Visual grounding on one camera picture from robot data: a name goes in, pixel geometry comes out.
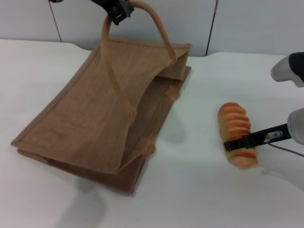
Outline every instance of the white table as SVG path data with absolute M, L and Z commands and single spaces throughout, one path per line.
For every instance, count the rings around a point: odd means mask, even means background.
M 1 228 L 303 228 L 304 158 L 261 146 L 259 166 L 241 171 L 227 162 L 217 125 L 228 101 L 247 110 L 252 131 L 286 123 L 304 106 L 304 89 L 270 76 L 283 56 L 190 57 L 191 75 L 132 197 L 17 154 L 10 142 L 89 53 L 0 40 Z

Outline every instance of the jute bag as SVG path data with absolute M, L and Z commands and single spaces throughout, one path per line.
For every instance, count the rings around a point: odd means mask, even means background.
M 171 45 L 150 6 L 129 4 L 151 15 L 164 45 L 109 39 L 108 16 L 100 45 L 11 144 L 22 155 L 132 194 L 190 71 L 191 45 Z

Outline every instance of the bag strap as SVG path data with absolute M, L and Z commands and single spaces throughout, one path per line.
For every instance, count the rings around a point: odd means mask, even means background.
M 159 33 L 161 34 L 161 38 L 165 44 L 165 47 L 168 51 L 169 57 L 171 58 L 170 61 L 168 62 L 167 66 L 169 66 L 170 64 L 172 64 L 172 62 L 176 62 L 176 55 L 175 52 L 171 46 L 171 43 L 169 41 L 167 32 L 162 24 L 161 19 L 159 18 L 159 16 L 157 15 L 157 13 L 154 11 L 154 9 L 149 6 L 148 4 L 141 2 L 141 1 L 127 1 L 128 4 L 132 5 L 135 8 L 140 8 L 143 9 L 144 11 L 146 11 L 147 13 L 150 14 L 150 16 L 152 17 L 152 19 L 154 20 L 154 23 L 156 24 L 156 27 L 159 31 Z M 111 18 L 109 17 L 109 15 L 107 15 L 107 17 L 104 20 L 104 25 L 103 25 L 103 29 L 101 32 L 101 39 L 100 39 L 100 52 L 101 52 L 101 56 L 102 59 L 104 61 L 104 65 L 105 68 L 109 74 L 110 77 L 110 81 L 114 87 L 115 92 L 117 93 L 117 95 L 124 101 L 125 105 L 126 105 L 126 109 L 127 112 L 130 113 L 130 119 L 129 119 L 129 124 L 132 124 L 135 120 L 136 117 L 136 107 L 133 107 L 129 101 L 129 99 L 127 98 L 126 94 L 124 94 L 124 92 L 121 89 L 121 86 L 119 85 L 117 78 L 114 74 L 112 65 L 110 63 L 109 60 L 109 52 L 108 52 L 108 40 L 109 40 L 109 31 L 110 31 L 110 26 L 111 26 Z

